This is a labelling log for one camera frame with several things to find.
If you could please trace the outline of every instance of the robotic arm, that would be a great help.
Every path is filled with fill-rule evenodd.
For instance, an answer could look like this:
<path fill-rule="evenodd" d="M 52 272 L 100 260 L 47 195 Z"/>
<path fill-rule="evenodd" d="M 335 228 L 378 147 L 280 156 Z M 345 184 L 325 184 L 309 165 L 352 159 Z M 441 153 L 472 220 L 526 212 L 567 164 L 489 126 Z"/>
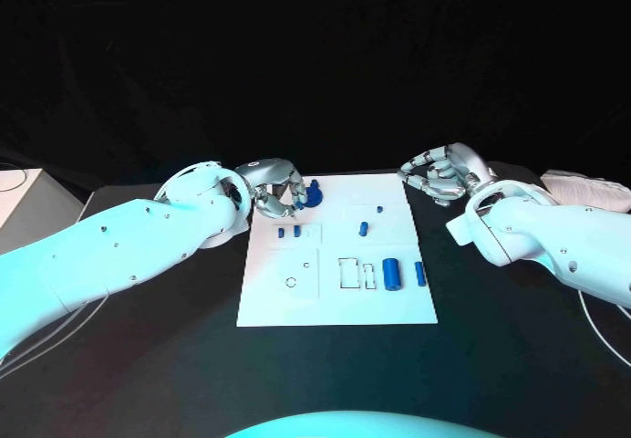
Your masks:
<path fill-rule="evenodd" d="M 117 205 L 2 255 L 0 364 L 45 325 L 244 233 L 253 200 L 264 215 L 293 215 L 294 205 L 279 200 L 289 187 L 294 203 L 306 203 L 303 178 L 287 160 L 261 160 L 235 172 L 202 162 L 173 176 L 153 201 Z"/>
<path fill-rule="evenodd" d="M 433 163 L 428 178 L 414 167 Z M 447 206 L 466 193 L 464 214 L 447 228 L 475 243 L 496 266 L 534 260 L 571 287 L 631 308 L 631 215 L 588 205 L 560 205 L 538 186 L 503 180 L 463 143 L 418 155 L 401 179 Z"/>

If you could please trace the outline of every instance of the white paper sheet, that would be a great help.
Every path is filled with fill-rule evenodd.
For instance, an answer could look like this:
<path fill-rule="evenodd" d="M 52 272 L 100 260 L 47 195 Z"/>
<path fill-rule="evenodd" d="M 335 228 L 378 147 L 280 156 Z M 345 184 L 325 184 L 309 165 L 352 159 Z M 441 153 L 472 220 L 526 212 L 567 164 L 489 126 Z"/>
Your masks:
<path fill-rule="evenodd" d="M 315 178 L 323 190 L 316 208 L 299 211 L 294 218 L 274 220 L 257 212 L 253 216 L 237 326 L 437 323 L 430 286 L 417 283 L 414 262 L 423 257 L 398 176 Z M 283 202 L 290 201 L 286 193 Z M 362 222 L 368 222 L 365 237 L 359 235 Z M 294 237 L 297 224 L 300 237 Z M 348 257 L 358 259 L 361 288 L 341 287 L 339 259 Z M 387 258 L 400 261 L 400 291 L 384 286 Z M 365 264 L 374 267 L 375 289 L 366 288 Z"/>

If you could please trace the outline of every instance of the black table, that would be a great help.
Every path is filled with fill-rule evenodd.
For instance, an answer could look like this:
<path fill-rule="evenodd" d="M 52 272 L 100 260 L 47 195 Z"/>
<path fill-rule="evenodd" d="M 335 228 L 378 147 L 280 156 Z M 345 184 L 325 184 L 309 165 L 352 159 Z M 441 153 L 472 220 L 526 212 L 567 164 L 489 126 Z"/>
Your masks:
<path fill-rule="evenodd" d="M 86 215 L 158 188 L 103 188 Z M 114 295 L 0 381 L 0 436 L 209 437 L 330 410 L 410 413 L 511 437 L 627 436 L 631 369 L 577 291 L 541 265 L 499 268 L 457 246 L 444 224 L 464 201 L 443 209 L 407 193 L 439 325 L 238 328 L 243 234 Z M 621 346 L 631 321 L 587 299 Z"/>

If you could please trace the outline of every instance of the black curtain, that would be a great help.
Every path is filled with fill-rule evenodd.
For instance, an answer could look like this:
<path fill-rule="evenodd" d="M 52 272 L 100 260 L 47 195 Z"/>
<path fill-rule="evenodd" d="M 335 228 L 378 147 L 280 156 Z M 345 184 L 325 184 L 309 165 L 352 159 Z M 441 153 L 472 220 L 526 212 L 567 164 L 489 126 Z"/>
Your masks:
<path fill-rule="evenodd" d="M 631 184 L 624 11 L 475 1 L 3 3 L 0 159 L 93 191 L 189 164 L 489 160 Z"/>

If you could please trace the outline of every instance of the white cloth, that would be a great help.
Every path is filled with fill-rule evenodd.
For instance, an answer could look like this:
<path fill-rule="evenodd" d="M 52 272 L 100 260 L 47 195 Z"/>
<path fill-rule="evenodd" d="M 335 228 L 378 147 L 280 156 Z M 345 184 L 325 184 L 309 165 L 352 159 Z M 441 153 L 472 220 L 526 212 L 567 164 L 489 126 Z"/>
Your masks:
<path fill-rule="evenodd" d="M 617 182 L 554 170 L 544 174 L 542 181 L 562 204 L 590 205 L 621 213 L 631 210 L 631 190 Z"/>

